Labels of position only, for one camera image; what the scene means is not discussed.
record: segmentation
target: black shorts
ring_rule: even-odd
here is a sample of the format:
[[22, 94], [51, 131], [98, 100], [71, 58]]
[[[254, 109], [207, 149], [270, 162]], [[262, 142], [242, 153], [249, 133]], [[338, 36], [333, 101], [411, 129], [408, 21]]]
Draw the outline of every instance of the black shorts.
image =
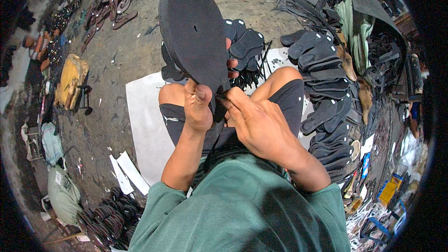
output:
[[[289, 129], [297, 137], [300, 131], [300, 123], [303, 109], [304, 82], [301, 79], [295, 79], [274, 93], [268, 100], [277, 103], [283, 116], [288, 122]], [[174, 104], [161, 104], [165, 126], [172, 142], [176, 146], [181, 137], [182, 129], [185, 124], [185, 112], [182, 106]], [[202, 157], [207, 156], [213, 148], [215, 140], [212, 136], [212, 130], [205, 136]], [[238, 140], [237, 132], [234, 127], [224, 127], [214, 148], [214, 155], [224, 157], [230, 154], [250, 153], [249, 150]]]

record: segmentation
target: hand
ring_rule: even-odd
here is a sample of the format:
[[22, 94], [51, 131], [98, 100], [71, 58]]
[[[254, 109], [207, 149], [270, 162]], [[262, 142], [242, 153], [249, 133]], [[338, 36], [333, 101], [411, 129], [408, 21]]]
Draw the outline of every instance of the hand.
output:
[[303, 149], [289, 129], [280, 107], [269, 100], [253, 101], [238, 87], [222, 100], [235, 122], [238, 139], [254, 155], [289, 168]]
[[[231, 41], [226, 38], [226, 49], [230, 48]], [[227, 60], [227, 67], [233, 68], [238, 65], [236, 59]], [[229, 71], [229, 78], [237, 78], [238, 72]], [[205, 85], [198, 85], [192, 79], [185, 84], [185, 125], [194, 132], [206, 132], [213, 123], [213, 116], [208, 104], [211, 100], [211, 90]]]

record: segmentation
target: wooden stick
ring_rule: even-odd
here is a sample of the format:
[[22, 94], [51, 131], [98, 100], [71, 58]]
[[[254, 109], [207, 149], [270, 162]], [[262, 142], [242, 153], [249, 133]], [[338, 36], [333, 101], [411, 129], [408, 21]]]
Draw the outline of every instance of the wooden stick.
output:
[[83, 233], [83, 232], [80, 232], [80, 233], [77, 233], [77, 234], [69, 235], [69, 236], [64, 237], [64, 238], [59, 238], [59, 239], [52, 240], [52, 241], [45, 241], [43, 244], [58, 243], [58, 242], [61, 242], [61, 241], [67, 240], [67, 239], [75, 238], [75, 237], [77, 237], [77, 236], [79, 236], [79, 235], [84, 235], [84, 233]]

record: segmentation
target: green sleeve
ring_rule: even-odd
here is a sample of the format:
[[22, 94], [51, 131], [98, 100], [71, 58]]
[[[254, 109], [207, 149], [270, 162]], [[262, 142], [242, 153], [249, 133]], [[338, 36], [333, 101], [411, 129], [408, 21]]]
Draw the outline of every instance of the green sleeve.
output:
[[139, 244], [146, 243], [146, 238], [151, 236], [165, 216], [186, 200], [187, 196], [184, 191], [170, 188], [163, 182], [157, 182], [149, 188], [147, 198], [145, 211], [132, 236], [128, 251], [132, 251]]
[[333, 183], [318, 192], [303, 196], [327, 225], [337, 251], [350, 251], [344, 204], [339, 186]]

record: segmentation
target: green shirt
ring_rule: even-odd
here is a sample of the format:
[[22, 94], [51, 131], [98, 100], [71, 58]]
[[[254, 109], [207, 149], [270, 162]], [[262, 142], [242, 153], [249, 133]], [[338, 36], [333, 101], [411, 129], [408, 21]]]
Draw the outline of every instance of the green shirt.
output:
[[129, 252], [350, 251], [338, 185], [299, 193], [251, 154], [228, 157], [191, 197], [154, 184]]

